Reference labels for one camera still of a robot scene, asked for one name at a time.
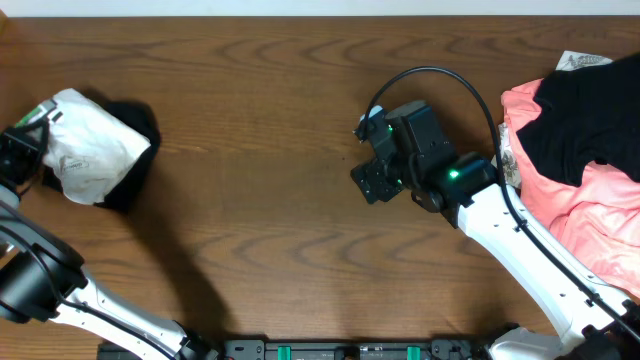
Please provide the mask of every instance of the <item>wooden table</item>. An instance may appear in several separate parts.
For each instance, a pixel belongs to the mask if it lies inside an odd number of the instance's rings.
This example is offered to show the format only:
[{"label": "wooden table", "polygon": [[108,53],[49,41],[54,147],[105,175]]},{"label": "wooden table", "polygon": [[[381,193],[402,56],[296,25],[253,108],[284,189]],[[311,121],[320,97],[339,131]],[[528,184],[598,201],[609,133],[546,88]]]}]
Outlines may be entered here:
[{"label": "wooden table", "polygon": [[[552,328],[489,254],[407,193],[368,206],[351,130],[415,65],[451,68],[502,121],[500,94],[571,49],[640,48],[637,18],[15,19],[0,40],[0,114],[68,87],[135,99],[164,142],[127,217],[37,187],[21,211],[75,247],[126,299],[207,336],[423,338],[507,321]],[[460,151],[490,153],[478,106],[418,75],[382,99],[426,99]],[[92,359],[100,340],[0,322],[1,359]]]}]

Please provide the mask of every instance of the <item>pink cloth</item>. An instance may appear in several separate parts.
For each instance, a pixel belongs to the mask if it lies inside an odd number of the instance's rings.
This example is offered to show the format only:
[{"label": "pink cloth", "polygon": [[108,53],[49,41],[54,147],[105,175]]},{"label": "pink cloth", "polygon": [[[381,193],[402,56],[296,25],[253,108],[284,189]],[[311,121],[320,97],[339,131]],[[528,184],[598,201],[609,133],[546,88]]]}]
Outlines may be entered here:
[{"label": "pink cloth", "polygon": [[541,112],[533,101],[540,82],[502,94],[504,121],[522,176],[522,202],[591,271],[640,297],[640,184],[595,162],[585,168],[579,188],[536,171],[516,131]]}]

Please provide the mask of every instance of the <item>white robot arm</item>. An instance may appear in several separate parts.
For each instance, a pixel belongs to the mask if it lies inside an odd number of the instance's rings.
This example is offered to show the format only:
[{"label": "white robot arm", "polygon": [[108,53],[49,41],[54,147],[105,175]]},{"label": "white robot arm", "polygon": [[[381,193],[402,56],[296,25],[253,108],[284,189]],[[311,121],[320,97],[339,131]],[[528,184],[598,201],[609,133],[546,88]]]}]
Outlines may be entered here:
[{"label": "white robot arm", "polygon": [[15,210],[16,184],[34,173],[46,148],[26,134],[42,127],[46,139],[47,125],[38,122],[0,136],[0,242],[19,250],[0,268],[0,316],[17,323],[36,319],[76,326],[142,359],[397,360],[404,354],[407,360],[638,358],[626,351],[640,347],[639,307],[558,243],[504,185],[501,171],[478,154],[459,157],[424,102],[388,114],[374,108],[393,82],[419,71],[437,71],[461,81],[481,104],[497,143],[489,111],[470,84],[446,69],[410,69],[383,86],[354,131],[361,142],[371,142],[376,156],[352,170],[353,180],[369,203],[411,190],[422,208],[441,213],[491,252],[541,307],[558,336],[515,328],[473,346],[456,340],[358,344],[355,351],[353,344],[345,343],[242,340],[226,342],[224,348],[213,346],[178,323],[110,293],[93,279],[78,253]]}]

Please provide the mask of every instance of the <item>white wall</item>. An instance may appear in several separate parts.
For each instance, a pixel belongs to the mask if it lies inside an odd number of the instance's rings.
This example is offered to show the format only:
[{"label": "white wall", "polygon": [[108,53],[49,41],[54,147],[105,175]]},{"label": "white wall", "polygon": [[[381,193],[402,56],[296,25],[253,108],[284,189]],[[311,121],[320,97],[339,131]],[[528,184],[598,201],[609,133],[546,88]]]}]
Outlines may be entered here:
[{"label": "white wall", "polygon": [[0,0],[25,16],[639,15],[640,0]]}]

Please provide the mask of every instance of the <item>black mount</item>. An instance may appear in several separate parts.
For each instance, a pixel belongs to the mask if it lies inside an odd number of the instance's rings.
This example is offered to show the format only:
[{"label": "black mount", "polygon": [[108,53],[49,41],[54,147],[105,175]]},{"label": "black mount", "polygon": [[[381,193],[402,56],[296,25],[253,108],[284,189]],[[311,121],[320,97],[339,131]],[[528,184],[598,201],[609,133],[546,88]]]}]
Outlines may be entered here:
[{"label": "black mount", "polygon": [[424,101],[380,110],[354,134],[367,139],[375,153],[351,170],[369,204],[387,202],[408,188],[416,204],[441,213],[455,228],[459,206],[471,205],[473,194],[497,181],[496,169],[479,154],[458,156]]}]

